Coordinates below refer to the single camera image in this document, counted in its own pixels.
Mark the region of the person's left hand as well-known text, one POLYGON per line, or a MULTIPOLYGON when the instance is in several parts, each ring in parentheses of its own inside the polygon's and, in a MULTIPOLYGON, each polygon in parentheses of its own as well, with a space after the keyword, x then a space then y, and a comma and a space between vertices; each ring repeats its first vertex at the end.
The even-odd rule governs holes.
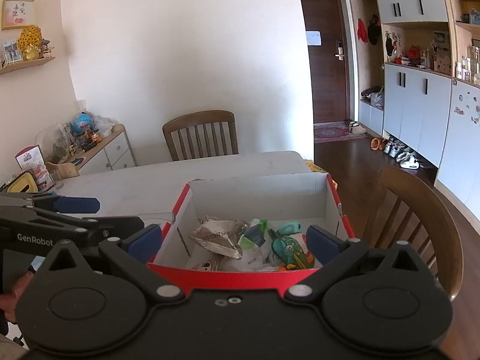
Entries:
POLYGON ((22 277, 13 283, 8 293, 0 296, 0 308, 4 312, 5 318, 10 323, 16 323, 16 306, 22 297, 25 289, 29 286, 34 277, 32 271, 27 271, 22 277))

